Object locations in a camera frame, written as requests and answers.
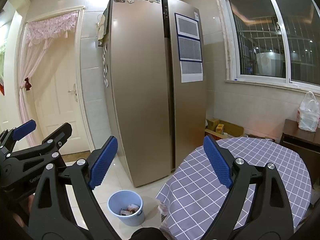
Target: table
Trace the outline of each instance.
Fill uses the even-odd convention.
[[[294,227],[309,205],[311,182],[299,155],[266,139],[227,138],[217,143],[251,165],[277,167],[289,196]],[[255,185],[250,185],[235,228],[243,226],[253,199]],[[228,189],[220,184],[204,152],[198,147],[189,154],[173,176],[164,184],[156,198],[167,208],[162,227],[169,228],[177,240],[200,239],[221,208]]]
[[[286,119],[280,145],[297,152],[308,169],[311,185],[320,176],[320,129],[309,132],[299,129],[298,123]]]

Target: window frame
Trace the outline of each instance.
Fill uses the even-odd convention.
[[[290,90],[300,91],[313,91],[320,95],[320,85],[309,84],[304,82],[291,80],[291,60],[289,50],[289,40],[287,32],[285,30],[284,21],[279,10],[276,0],[271,0],[273,8],[276,12],[276,16],[279,21],[280,30],[283,38],[284,50],[285,50],[285,65],[286,65],[286,78],[268,77],[259,75],[245,75],[240,74],[240,52],[238,45],[238,37],[236,33],[236,24],[233,18],[229,0],[217,0],[220,3],[220,8],[224,20],[223,32],[227,42],[225,43],[226,51],[228,51],[227,60],[227,79],[226,82],[241,82],[249,84],[257,84],[264,86],[272,86],[278,88],[285,88]],[[320,17],[320,9],[316,5],[314,0],[311,0],[316,8],[318,16]]]

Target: gold refrigerator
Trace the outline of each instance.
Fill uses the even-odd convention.
[[[198,9],[180,0],[110,0],[104,82],[118,157],[135,187],[171,174],[202,145],[203,37]]]

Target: checkered tablecloth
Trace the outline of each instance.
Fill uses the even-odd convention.
[[[274,163],[289,196],[294,227],[308,208],[311,182],[299,155],[265,139],[228,138],[217,143],[251,165]],[[253,199],[255,185],[250,185],[235,228],[245,224]],[[168,214],[166,225],[177,240],[200,239],[221,208],[228,189],[220,184],[204,152],[198,147],[189,154],[162,187],[156,198]]]

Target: green curtain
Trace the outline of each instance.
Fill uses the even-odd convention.
[[[4,53],[5,53],[5,45],[7,40],[5,39],[3,43],[0,45],[0,91],[4,93],[4,82],[3,82],[3,67],[4,67]]]

